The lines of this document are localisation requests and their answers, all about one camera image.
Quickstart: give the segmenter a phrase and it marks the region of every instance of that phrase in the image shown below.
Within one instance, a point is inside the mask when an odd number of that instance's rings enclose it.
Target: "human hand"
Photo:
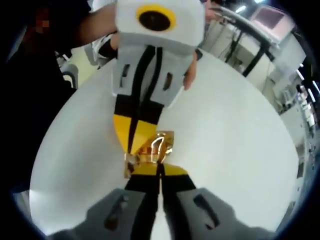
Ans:
[[[113,50],[119,48],[120,34],[118,32],[114,33],[110,39],[110,46]]]
[[[192,83],[196,78],[196,73],[197,73],[197,53],[194,52],[193,61],[189,66],[188,70],[186,71],[185,77],[183,79],[184,90],[188,90],[191,87]]]
[[[215,11],[211,10],[212,7],[217,6],[216,3],[212,3],[211,0],[207,0],[204,3],[205,6],[205,22],[209,23],[212,20],[219,20],[220,16],[216,15]]]

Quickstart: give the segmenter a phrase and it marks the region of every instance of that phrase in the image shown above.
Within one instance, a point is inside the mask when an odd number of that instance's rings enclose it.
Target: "black sleeve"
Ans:
[[[72,34],[90,11],[87,0],[52,1],[50,29],[58,52],[72,48]]]
[[[104,56],[105,58],[108,58],[108,59],[118,59],[118,50],[114,50],[112,47],[111,47],[111,43],[110,43],[110,39],[102,45],[102,47],[99,49],[99,54]]]

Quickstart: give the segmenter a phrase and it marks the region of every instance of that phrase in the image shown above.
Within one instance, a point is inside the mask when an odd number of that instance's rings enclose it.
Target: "white garment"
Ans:
[[[97,11],[100,8],[104,7],[105,5],[111,4],[116,2],[116,0],[93,0],[92,3],[92,10]],[[94,60],[98,62],[98,64],[101,66],[101,62],[106,62],[106,57],[99,54],[100,48],[108,42],[108,40],[112,37],[112,34],[109,34],[108,36],[103,36],[95,41],[92,42],[92,49],[93,49],[93,57]]]

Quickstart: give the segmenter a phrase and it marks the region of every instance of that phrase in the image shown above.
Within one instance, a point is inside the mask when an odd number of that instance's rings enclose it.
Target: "desk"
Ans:
[[[76,226],[92,205],[127,182],[113,126],[114,64],[98,70],[69,99],[38,151],[30,210],[47,235]],[[241,74],[204,52],[191,89],[163,111],[157,129],[175,133],[168,163],[185,168],[198,188],[229,204],[245,225],[276,230],[299,160],[281,118]],[[169,238],[161,214],[153,231],[161,235],[152,239]]]

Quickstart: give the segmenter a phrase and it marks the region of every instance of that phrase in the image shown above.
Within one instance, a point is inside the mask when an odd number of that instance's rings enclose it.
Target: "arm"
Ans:
[[[116,4],[106,5],[86,16],[71,36],[72,47],[80,47],[117,31]]]

